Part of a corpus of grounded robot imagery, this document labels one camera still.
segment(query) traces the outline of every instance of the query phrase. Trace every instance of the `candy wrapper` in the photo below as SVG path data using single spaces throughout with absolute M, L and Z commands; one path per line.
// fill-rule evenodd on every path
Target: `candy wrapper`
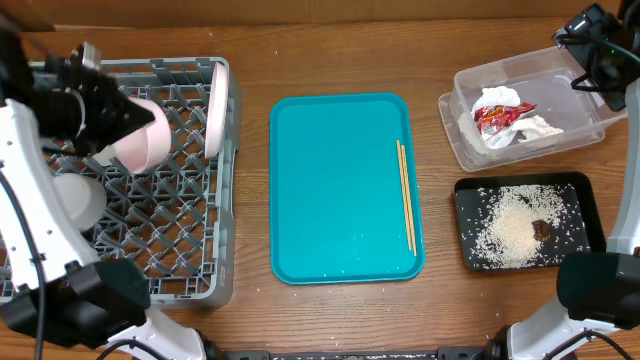
M 522 103 L 518 106 L 485 106 L 476 110 L 473 120 L 483 138 L 493 136 L 508 128 L 516 120 L 532 112 L 536 105 Z

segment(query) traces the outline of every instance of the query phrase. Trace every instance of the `dish rack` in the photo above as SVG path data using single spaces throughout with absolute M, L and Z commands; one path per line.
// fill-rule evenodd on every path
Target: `dish rack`
M 205 114 L 216 63 L 229 73 L 224 139 L 217 157 L 205 159 Z M 163 107 L 173 130 L 171 150 L 159 166 L 138 175 L 117 160 L 102 167 L 92 158 L 52 155 L 47 159 L 52 174 L 72 172 L 105 186 L 103 217 L 84 235 L 101 259 L 136 262 L 149 279 L 153 304 L 223 306 L 233 290 L 233 170 L 242 109 L 228 62 L 218 57 L 104 60 L 102 68 L 127 96 Z M 54 76 L 36 75 L 36 86 L 54 82 Z M 4 303 L 14 295 L 4 246 L 0 265 Z

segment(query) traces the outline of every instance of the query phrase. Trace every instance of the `brown cardboard wall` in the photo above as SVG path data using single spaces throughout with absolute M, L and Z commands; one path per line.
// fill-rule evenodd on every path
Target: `brown cardboard wall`
M 570 17 L 592 0 L 0 0 L 34 30 Z M 601 0 L 616 12 L 619 0 Z

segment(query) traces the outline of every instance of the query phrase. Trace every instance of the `wooden chopstick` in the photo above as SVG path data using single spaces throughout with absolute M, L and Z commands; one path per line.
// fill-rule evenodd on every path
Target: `wooden chopstick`
M 413 228 L 413 209 L 411 207 L 411 187 L 409 186 L 409 169 L 407 168 L 407 151 L 404 147 L 404 145 L 402 145 L 402 174 L 404 176 L 404 183 L 405 183 L 405 188 L 406 188 L 406 194 L 407 194 L 407 207 L 408 207 L 408 212 L 409 212 L 409 230 L 411 233 L 411 244 L 413 245 L 413 256 L 418 256 L 417 250 L 416 250 L 416 234 L 415 234 L 415 229 Z
M 404 176 L 404 164 L 402 162 L 402 153 L 400 151 L 400 140 L 396 140 L 396 147 L 398 148 L 398 168 L 400 169 L 400 182 L 402 183 L 402 203 L 404 204 L 404 225 L 407 228 L 407 243 L 409 244 L 409 251 L 411 251 L 411 230 L 409 227 L 409 208 L 407 207 L 407 189 L 405 186 Z

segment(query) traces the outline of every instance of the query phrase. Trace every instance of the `black baking tray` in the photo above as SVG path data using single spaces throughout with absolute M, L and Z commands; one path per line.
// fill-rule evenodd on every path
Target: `black baking tray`
M 491 263 L 487 259 L 473 254 L 471 249 L 476 246 L 476 233 L 482 230 L 481 222 L 476 223 L 476 220 L 488 216 L 485 209 L 487 201 L 490 199 L 490 190 L 495 191 L 500 187 L 519 185 L 552 185 L 556 189 L 562 190 L 563 202 L 571 209 L 575 209 L 575 212 L 567 215 L 566 218 L 567 229 L 574 225 L 570 230 L 572 238 L 575 239 L 565 241 L 564 229 L 562 231 L 555 229 L 554 236 L 558 236 L 560 241 L 545 243 L 540 250 L 540 254 L 556 258 L 558 261 L 536 260 L 534 264 L 527 266 L 528 268 L 557 266 L 564 255 L 575 251 L 606 251 L 606 239 L 600 223 L 593 189 L 586 175 L 580 172 L 566 172 L 466 178 L 456 183 L 453 198 L 462 256 L 469 270 L 480 272 L 514 270 L 514 268 L 491 269 Z

